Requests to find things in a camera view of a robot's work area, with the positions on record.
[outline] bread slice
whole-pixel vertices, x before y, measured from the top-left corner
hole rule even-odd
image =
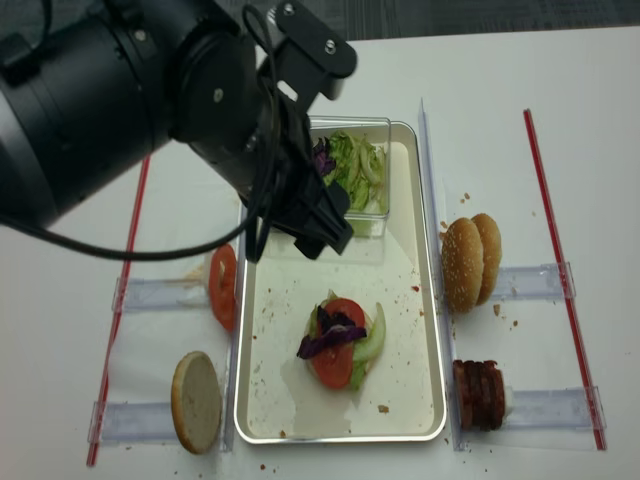
[[[204,352],[187,354],[173,375],[171,414],[182,446],[191,453],[206,453],[220,426],[222,398],[211,359]]]
[[[478,228],[483,247],[482,262],[484,270],[482,271],[482,286],[476,302],[477,305],[482,305],[489,300],[496,286],[498,272],[500,271],[500,261],[502,260],[502,238],[500,237],[498,225],[486,213],[476,215],[471,221]]]
[[[477,303],[484,269],[483,246],[475,223],[453,222],[442,242],[444,291],[452,312],[466,313]]]

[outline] metal tray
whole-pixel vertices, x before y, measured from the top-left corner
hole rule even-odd
[[[391,139],[391,213],[382,238],[354,239],[342,257],[327,250],[309,262],[275,234],[259,265],[243,263],[234,419],[250,443],[427,441],[444,427],[417,140],[398,122]],[[296,358],[309,313],[329,289],[369,314],[376,302],[385,311],[385,347],[359,392],[325,388]]]

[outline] plastic container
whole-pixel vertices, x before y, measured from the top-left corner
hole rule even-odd
[[[330,137],[334,132],[344,130],[356,138],[366,138],[374,147],[382,147],[385,151],[384,180],[381,213],[364,213],[350,210],[345,219],[353,227],[356,237],[379,238],[389,218],[390,201],[390,163],[391,163],[391,122],[388,118],[359,117],[311,117],[311,139],[315,145],[321,137]]]

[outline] tray rim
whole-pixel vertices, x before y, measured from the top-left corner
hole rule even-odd
[[[429,248],[429,236],[427,234],[427,218],[426,218],[426,212],[425,212],[425,205],[424,205],[424,193],[425,193],[425,185],[423,182],[423,169],[426,168],[423,165],[422,162],[422,157],[420,155],[420,148],[419,148],[419,142],[418,142],[418,136],[416,134],[416,131],[414,130],[414,128],[409,125],[406,122],[403,121],[390,121],[390,131],[393,131],[393,127],[397,126],[400,128],[405,128],[406,130],[408,130],[409,134],[411,135],[411,143],[413,144],[413,146],[415,147],[416,150],[416,157],[417,157],[417,163],[418,163],[418,184],[420,186],[420,218],[422,219],[423,222],[423,233],[424,233],[424,242],[425,242],[425,246],[426,246],[426,251],[424,252],[425,255],[425,261],[426,261],[426,267],[427,267],[427,271],[425,273],[426,275],[426,279],[428,280],[428,284],[429,284],[429,290],[430,292],[434,292],[434,285],[433,285],[433,275],[432,275],[432,267],[431,267],[431,257],[430,257],[430,248]],[[245,322],[245,308],[246,308],[246,304],[247,304],[247,266],[248,266],[248,261],[246,259],[246,255],[244,250],[239,250],[238,252],[238,263],[240,265],[242,265],[242,268],[238,269],[238,278],[237,278],[237,283],[236,283],[236,290],[240,290],[240,291],[236,291],[236,323],[238,324],[238,332],[237,332],[237,340],[238,342],[238,357],[240,357],[240,345],[242,345],[242,341],[243,341],[243,336],[244,336],[244,322]],[[345,443],[416,443],[416,442],[427,442],[430,440],[433,440],[434,438],[436,438],[438,435],[440,435],[440,433],[442,432],[442,430],[444,429],[446,422],[447,422],[447,413],[448,413],[448,402],[446,399],[446,390],[445,390],[445,378],[444,378],[444,371],[443,371],[443,362],[442,362],[442,347],[440,345],[440,328],[439,328],[439,322],[438,322],[438,317],[436,315],[436,302],[432,301],[431,302],[431,315],[433,318],[433,330],[434,330],[434,335],[435,335],[435,346],[436,346],[436,358],[437,358],[437,371],[438,371],[438,375],[440,376],[440,381],[438,382],[439,384],[439,388],[434,389],[433,390],[433,397],[434,399],[439,398],[440,401],[442,402],[442,408],[443,408],[443,412],[442,412],[442,418],[440,419],[440,423],[437,425],[437,427],[433,430],[433,432],[429,433],[428,435],[362,435],[362,436],[351,436],[351,437],[315,437],[315,438],[280,438],[280,437],[272,437],[272,438],[255,438],[251,435],[248,435],[240,426],[240,421],[238,419],[238,404],[239,404],[239,399],[238,399],[238,392],[240,391],[240,369],[241,369],[241,361],[240,358],[238,358],[237,361],[237,365],[236,365],[236,379],[235,379],[235,385],[234,385],[234,390],[235,390],[235,395],[234,395],[234,402],[233,402],[233,421],[235,423],[235,427],[237,432],[239,433],[239,435],[242,437],[242,439],[244,441],[246,441],[247,443],[253,444],[253,445],[273,445],[273,444],[322,444],[322,443],[340,443],[340,444],[345,444]]]

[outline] white table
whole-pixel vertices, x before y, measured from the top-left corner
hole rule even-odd
[[[219,460],[193,457],[178,446],[103,448],[97,467],[88,470],[87,424],[121,265],[3,229],[0,478],[634,476],[640,431],[634,408],[640,387],[632,370],[640,354],[640,216],[634,214],[640,204],[640,28],[370,41],[355,47],[358,71],[342,97],[335,103],[318,100],[312,113],[386,116],[415,128],[424,97],[433,155],[447,157],[473,155],[470,139],[491,137],[485,134],[508,127],[505,118],[515,113],[522,121],[522,109],[532,109],[565,255],[573,262],[609,451],[479,447],[456,454],[443,440],[450,436],[447,427],[438,439],[417,445],[258,448],[237,438],[233,454]],[[521,138],[494,138],[512,142],[514,149],[528,148]],[[191,155],[179,151],[171,148],[164,155]],[[137,178],[136,168],[56,229],[124,247]]]

